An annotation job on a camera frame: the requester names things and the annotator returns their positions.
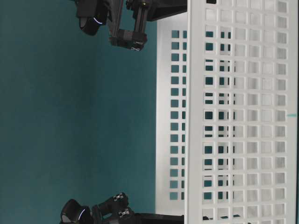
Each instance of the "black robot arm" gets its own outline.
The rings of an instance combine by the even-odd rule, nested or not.
[[[127,0],[126,6],[133,11],[134,30],[120,29],[123,0],[77,0],[80,28],[95,35],[107,24],[112,45],[140,51],[147,42],[146,22],[186,12],[187,0]]]
[[[184,216],[134,213],[125,193],[92,207],[69,200],[61,211],[60,224],[183,224]]]

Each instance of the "teal wall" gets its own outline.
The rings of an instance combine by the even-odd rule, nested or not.
[[[84,35],[71,1],[0,1],[0,223],[59,222],[125,191],[154,212],[156,23],[142,52]],[[134,27],[131,12],[122,28]]]

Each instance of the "square hole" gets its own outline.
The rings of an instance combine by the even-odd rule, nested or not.
[[[267,202],[272,200],[272,190],[271,189],[261,189],[261,199],[262,202]]]
[[[250,14],[250,23],[251,25],[261,25],[261,15],[256,13]]]
[[[277,219],[277,220],[275,220],[274,224],[285,224],[285,220],[284,219]]]
[[[234,93],[234,105],[244,105],[244,94]]]
[[[221,21],[222,22],[232,22],[232,11],[221,10]]]
[[[233,207],[233,218],[244,218],[243,207]]]
[[[257,190],[247,190],[247,201],[248,202],[257,202],[258,192]]]
[[[244,202],[244,193],[242,190],[233,191],[233,202],[234,203]]]
[[[229,88],[229,77],[219,77],[219,88]]]
[[[229,111],[228,110],[219,110],[218,111],[218,120],[229,120]]]
[[[274,57],[274,48],[272,46],[264,46],[263,56],[265,58],[273,58]]]
[[[247,158],[247,169],[257,169],[257,158]]]
[[[218,126],[218,137],[228,138],[229,127],[228,126]]]
[[[215,67],[215,62],[212,59],[205,60],[205,70],[206,71],[213,71]]]
[[[277,48],[277,59],[286,59],[287,51],[284,48]]]
[[[244,73],[245,72],[245,62],[244,61],[235,61],[235,72],[239,72],[239,73]],[[234,78],[235,81],[236,79],[239,79],[242,81],[242,88],[244,88],[244,79],[243,78]]]
[[[234,77],[234,89],[244,89],[243,77]]]
[[[228,169],[228,159],[218,159],[218,170]]]
[[[218,208],[218,220],[228,218],[228,208]]]
[[[219,93],[219,104],[220,105],[229,104],[229,93]]]
[[[272,90],[272,79],[271,78],[263,78],[262,79],[262,89],[263,90]]]
[[[247,207],[247,217],[248,218],[256,218],[258,215],[258,207],[257,206],[248,206]]]
[[[233,175],[233,186],[243,186],[244,180],[242,174],[235,174]]]
[[[275,174],[275,183],[276,184],[285,183],[285,173],[276,173]]]
[[[259,89],[258,78],[248,78],[247,82],[248,82],[248,89],[250,89],[250,90]]]
[[[261,216],[262,217],[272,216],[272,205],[271,204],[261,205]]]
[[[178,188],[178,181],[170,181],[170,188],[171,189]]]
[[[233,159],[233,169],[241,170],[244,169],[244,161],[243,158],[234,158]]]
[[[249,186],[257,185],[257,174],[247,174],[247,184]]]
[[[203,160],[203,170],[213,170],[213,160],[204,159]]]
[[[277,74],[286,75],[286,64],[277,64]]]
[[[258,62],[249,62],[248,71],[249,71],[249,73],[259,73],[259,63]]]
[[[237,23],[242,23],[242,24],[246,24],[247,23],[247,19],[246,19],[246,12],[238,12],[236,11],[235,13],[235,21]]]
[[[216,26],[206,26],[206,37],[217,37]]]
[[[234,121],[244,121],[244,111],[243,110],[234,110],[233,120]]]
[[[233,142],[233,153],[234,154],[243,154],[243,142]]]
[[[262,110],[262,121],[272,121],[272,111],[271,110]]]
[[[204,176],[203,184],[204,184],[204,187],[212,187],[213,186],[213,176]]]
[[[277,106],[285,106],[285,95],[277,95],[276,96],[276,105]]]
[[[251,0],[251,8],[261,9],[261,0]]]
[[[250,57],[259,57],[260,56],[260,47],[259,46],[249,46],[249,56]]]
[[[205,111],[205,120],[213,120],[213,111]]]
[[[275,205],[275,215],[282,216],[285,214],[285,204],[276,204]]]
[[[207,21],[216,21],[217,20],[217,11],[214,9],[206,9],[206,20]]]
[[[272,169],[272,158],[271,157],[262,157],[262,169]]]
[[[178,165],[178,158],[177,157],[171,157],[170,158],[170,165],[171,166],[177,166]]]
[[[236,40],[246,40],[246,29],[236,28],[235,29]]]
[[[257,153],[257,142],[247,142],[247,153]]]
[[[228,191],[219,191],[217,198],[218,203],[228,203]]]
[[[285,127],[284,126],[276,126],[275,127],[275,136],[276,137],[285,137]]]
[[[261,174],[261,184],[262,185],[271,185],[272,184],[272,174]]]
[[[224,43],[220,44],[220,55],[230,55],[230,50],[231,50],[230,44],[224,44]]]
[[[233,5],[232,0],[221,0],[221,4],[223,6],[232,6]]]
[[[179,31],[178,30],[172,30],[171,31],[171,37],[172,38],[179,38]]]
[[[288,23],[287,18],[281,17],[281,16],[277,17],[277,26],[279,28],[287,28],[287,26],[288,26],[287,23]]]
[[[264,0],[265,1],[265,10],[274,11],[275,2],[274,0]]]
[[[178,123],[171,123],[170,130],[171,131],[178,131]]]
[[[277,32],[277,43],[287,43],[287,34]]]
[[[262,138],[270,138],[273,136],[272,134],[272,126],[262,126]]]
[[[275,199],[276,200],[285,199],[285,189],[284,188],[276,188],[275,189]]]
[[[258,111],[257,110],[248,110],[248,121],[258,121]]]
[[[264,17],[264,23],[267,27],[274,27],[274,15],[266,14]]]
[[[286,13],[287,12],[287,3],[283,1],[279,1],[277,5],[277,10],[280,13]]]
[[[276,157],[275,158],[275,168],[276,169],[285,168],[285,157]]]
[[[204,143],[204,154],[212,154],[213,145],[211,143]]]
[[[202,210],[202,220],[214,220],[214,210],[213,209],[203,209]]]
[[[258,105],[258,95],[257,94],[248,94],[248,105]]]
[[[271,106],[273,96],[271,94],[262,94],[262,106]]]
[[[276,153],[285,153],[285,142],[277,141],[275,143],[275,151],[276,151]]]
[[[213,84],[214,84],[214,79],[213,79],[213,77],[205,77],[205,86],[207,86],[207,87],[211,87],[211,86],[213,86]]]
[[[206,54],[215,54],[214,43],[206,42]]]
[[[228,154],[227,142],[218,142],[218,154]]]
[[[249,40],[251,41],[261,41],[261,32],[260,30],[251,29],[249,35]]]
[[[276,121],[285,121],[285,111],[276,111]]]
[[[177,169],[171,169],[170,170],[170,177],[178,177],[178,170]]]
[[[206,0],[207,4],[216,4],[217,0]]]
[[[171,49],[178,50],[179,49],[179,42],[171,42]]]
[[[237,7],[247,7],[247,1],[246,0],[238,0],[236,1]]]
[[[178,193],[177,192],[170,192],[170,200],[177,200]]]
[[[227,187],[228,180],[228,175],[218,175],[218,187]]]
[[[213,192],[204,192],[202,199],[203,204],[213,204]]]
[[[268,43],[274,43],[274,31],[265,30],[263,35],[263,40]]]
[[[220,27],[221,38],[231,39],[232,38],[232,28],[231,27]]]
[[[270,141],[262,141],[261,152],[263,154],[264,153],[271,153],[272,152],[272,143]]]
[[[233,126],[233,137],[236,138],[243,138],[244,137],[244,131],[243,126]]]
[[[285,79],[277,79],[276,80],[276,90],[279,90],[279,91],[286,90],[286,80]]]
[[[229,72],[230,71],[230,61],[220,60],[219,61],[219,71]]]
[[[236,44],[235,45],[235,56],[245,57],[245,55],[246,55],[245,49],[246,49],[245,45]]]
[[[214,104],[214,94],[212,92],[206,92],[204,96],[205,104]]]

